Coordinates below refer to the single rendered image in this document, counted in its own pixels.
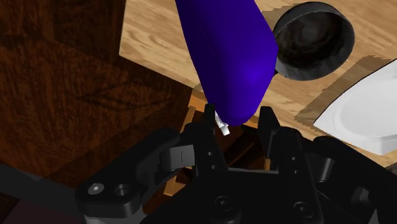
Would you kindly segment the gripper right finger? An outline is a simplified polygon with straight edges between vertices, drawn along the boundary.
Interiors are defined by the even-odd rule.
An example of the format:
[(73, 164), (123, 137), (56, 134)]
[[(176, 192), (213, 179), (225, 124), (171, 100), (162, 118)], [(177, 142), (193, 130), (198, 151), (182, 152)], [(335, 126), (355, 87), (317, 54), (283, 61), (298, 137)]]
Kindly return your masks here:
[(397, 175), (330, 136), (304, 138), (260, 109), (258, 137), (286, 200), (285, 224), (397, 224)]

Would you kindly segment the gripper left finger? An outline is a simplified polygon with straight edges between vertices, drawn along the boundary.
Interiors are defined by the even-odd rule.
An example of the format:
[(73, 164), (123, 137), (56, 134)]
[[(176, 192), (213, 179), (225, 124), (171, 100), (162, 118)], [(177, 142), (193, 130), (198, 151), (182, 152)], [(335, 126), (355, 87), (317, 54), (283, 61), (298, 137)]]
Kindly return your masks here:
[(198, 177), (227, 171), (214, 136), (215, 107), (182, 132), (163, 128), (122, 153), (82, 182), (75, 191), (80, 213), (90, 218), (127, 218), (180, 168), (194, 166)]

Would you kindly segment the white plate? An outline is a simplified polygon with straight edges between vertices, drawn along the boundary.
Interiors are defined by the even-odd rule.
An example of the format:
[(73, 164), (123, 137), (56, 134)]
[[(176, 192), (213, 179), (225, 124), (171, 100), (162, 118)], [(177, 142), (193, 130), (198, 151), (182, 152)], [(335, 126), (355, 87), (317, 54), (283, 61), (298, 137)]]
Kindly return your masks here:
[(314, 126), (370, 153), (397, 150), (397, 59), (345, 90)]

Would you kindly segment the blue bottle with white nozzle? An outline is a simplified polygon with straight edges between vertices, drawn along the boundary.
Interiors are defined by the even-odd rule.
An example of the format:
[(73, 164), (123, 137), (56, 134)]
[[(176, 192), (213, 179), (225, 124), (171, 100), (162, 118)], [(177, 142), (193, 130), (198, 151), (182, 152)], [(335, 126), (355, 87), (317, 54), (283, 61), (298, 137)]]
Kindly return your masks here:
[(278, 46), (254, 0), (175, 0), (190, 58), (208, 103), (229, 126), (257, 111)]

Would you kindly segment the black bowl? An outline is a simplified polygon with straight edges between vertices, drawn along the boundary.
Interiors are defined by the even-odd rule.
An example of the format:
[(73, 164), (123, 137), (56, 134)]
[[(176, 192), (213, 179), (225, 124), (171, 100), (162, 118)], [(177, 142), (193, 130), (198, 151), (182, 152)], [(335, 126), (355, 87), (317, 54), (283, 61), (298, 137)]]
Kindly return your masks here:
[(350, 21), (319, 1), (291, 7), (275, 23), (273, 34), (279, 48), (275, 72), (297, 81), (331, 74), (349, 58), (355, 43)]

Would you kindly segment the light wooden table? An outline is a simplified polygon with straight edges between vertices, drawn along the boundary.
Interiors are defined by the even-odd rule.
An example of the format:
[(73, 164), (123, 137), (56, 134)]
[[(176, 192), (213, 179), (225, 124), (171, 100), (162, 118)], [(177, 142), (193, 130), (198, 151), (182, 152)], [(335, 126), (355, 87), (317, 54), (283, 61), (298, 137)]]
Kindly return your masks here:
[[(255, 0), (269, 26), (292, 6), (309, 0)], [(276, 75), (262, 103), (281, 125), (306, 138), (321, 135), (315, 119), (344, 90), (397, 59), (397, 0), (317, 0), (341, 11), (354, 27), (356, 41), (347, 61), (314, 81)], [(174, 0), (126, 0), (119, 54), (192, 88), (189, 107), (202, 111), (205, 97), (183, 37)]]

